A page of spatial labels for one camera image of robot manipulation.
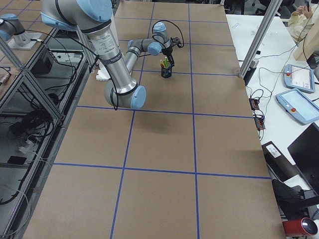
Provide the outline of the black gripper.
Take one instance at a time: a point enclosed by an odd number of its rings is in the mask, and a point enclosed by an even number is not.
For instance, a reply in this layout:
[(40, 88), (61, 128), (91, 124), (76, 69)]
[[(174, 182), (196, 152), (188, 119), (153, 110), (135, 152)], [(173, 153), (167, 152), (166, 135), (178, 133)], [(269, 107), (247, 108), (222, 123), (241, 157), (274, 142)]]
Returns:
[(173, 59), (173, 56), (172, 56), (172, 52), (173, 52), (172, 47), (168, 47), (168, 48), (163, 48), (162, 49), (162, 54), (167, 56), (167, 59), (168, 59), (170, 65), (172, 67), (174, 67), (175, 62), (174, 62), (174, 59)]

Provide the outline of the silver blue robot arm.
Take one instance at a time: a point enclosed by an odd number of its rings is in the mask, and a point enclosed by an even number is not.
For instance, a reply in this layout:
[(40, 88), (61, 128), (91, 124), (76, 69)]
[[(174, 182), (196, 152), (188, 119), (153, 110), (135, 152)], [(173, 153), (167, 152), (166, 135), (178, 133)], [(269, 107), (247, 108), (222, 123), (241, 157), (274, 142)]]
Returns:
[(151, 38), (130, 41), (126, 54), (122, 54), (112, 33), (112, 15), (109, 0), (41, 1), (41, 18), (45, 24), (68, 31), (79, 29), (90, 38), (110, 75), (104, 88), (106, 101), (114, 107), (140, 109), (146, 101), (146, 89), (130, 75), (140, 54), (162, 53), (174, 66), (172, 48), (181, 47), (181, 43), (179, 38), (169, 37), (165, 24), (160, 21), (153, 26)]

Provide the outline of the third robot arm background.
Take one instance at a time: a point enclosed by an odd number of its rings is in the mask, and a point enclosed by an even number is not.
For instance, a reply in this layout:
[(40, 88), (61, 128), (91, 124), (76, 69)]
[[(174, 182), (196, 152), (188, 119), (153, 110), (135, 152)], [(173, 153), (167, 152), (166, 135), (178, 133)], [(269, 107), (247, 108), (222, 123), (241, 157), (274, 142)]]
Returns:
[(0, 37), (14, 50), (31, 50), (41, 33), (32, 33), (25, 30), (18, 17), (13, 13), (0, 16)]

